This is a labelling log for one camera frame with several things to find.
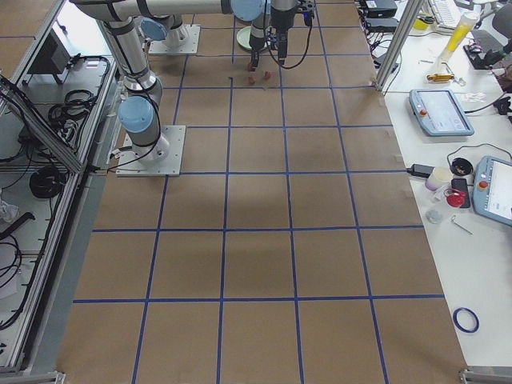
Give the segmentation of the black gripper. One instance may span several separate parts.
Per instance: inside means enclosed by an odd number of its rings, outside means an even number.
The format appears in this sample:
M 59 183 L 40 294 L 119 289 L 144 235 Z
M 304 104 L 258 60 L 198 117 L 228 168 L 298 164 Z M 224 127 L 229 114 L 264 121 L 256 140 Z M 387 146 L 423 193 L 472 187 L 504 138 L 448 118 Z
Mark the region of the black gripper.
M 255 72 L 258 68 L 260 51 L 270 47 L 268 37 L 270 35 L 270 27 L 263 28 L 253 23 L 250 27 L 249 46 L 251 50 L 249 72 Z
M 312 27 L 314 4 L 312 1 L 272 0 L 270 2 L 270 24 L 275 29 L 278 64 L 285 65 L 288 47 L 288 31 L 294 26 L 296 14 L 301 14 L 304 23 Z

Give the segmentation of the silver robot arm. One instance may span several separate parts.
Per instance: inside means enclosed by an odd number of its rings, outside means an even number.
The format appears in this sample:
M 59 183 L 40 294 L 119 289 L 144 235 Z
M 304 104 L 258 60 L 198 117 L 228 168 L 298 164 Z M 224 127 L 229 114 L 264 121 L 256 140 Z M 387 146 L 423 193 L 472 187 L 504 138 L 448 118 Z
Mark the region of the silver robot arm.
M 251 24 L 249 69 L 255 70 L 269 28 L 286 34 L 296 10 L 294 2 L 280 1 L 76 1 L 74 5 L 102 27 L 120 66 L 126 100 L 118 109 L 118 119 L 132 141 L 134 156 L 143 162 L 164 158 L 169 143 L 158 112 L 162 83 L 150 69 L 135 29 L 136 17 L 146 27 L 145 35 L 158 41 L 167 40 L 171 29 L 183 30 L 184 14 L 233 14 Z
M 306 26 L 312 27 L 314 4 L 311 1 L 228 1 L 230 12 L 236 18 L 251 22 L 249 71 L 259 64 L 264 49 L 275 50 L 274 61 L 285 69 L 288 51 L 288 31 L 294 26 L 296 14 L 303 16 Z M 142 34 L 152 42 L 176 49 L 186 43 L 189 31 L 180 14 L 155 16 L 144 13 L 140 24 Z

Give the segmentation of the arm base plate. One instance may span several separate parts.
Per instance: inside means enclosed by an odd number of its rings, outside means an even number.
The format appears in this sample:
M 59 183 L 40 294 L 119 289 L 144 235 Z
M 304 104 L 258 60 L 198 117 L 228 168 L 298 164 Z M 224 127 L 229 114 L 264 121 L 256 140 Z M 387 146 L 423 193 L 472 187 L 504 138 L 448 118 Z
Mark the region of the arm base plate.
M 165 39 L 153 40 L 150 44 L 149 54 L 172 56 L 196 54 L 200 31 L 199 24 L 181 24 L 180 27 L 169 30 Z
M 163 126 L 156 147 L 144 157 L 151 146 L 133 146 L 129 135 L 125 134 L 123 145 L 132 146 L 132 149 L 120 154 L 121 165 L 114 171 L 119 177 L 179 176 L 185 138 L 185 126 Z

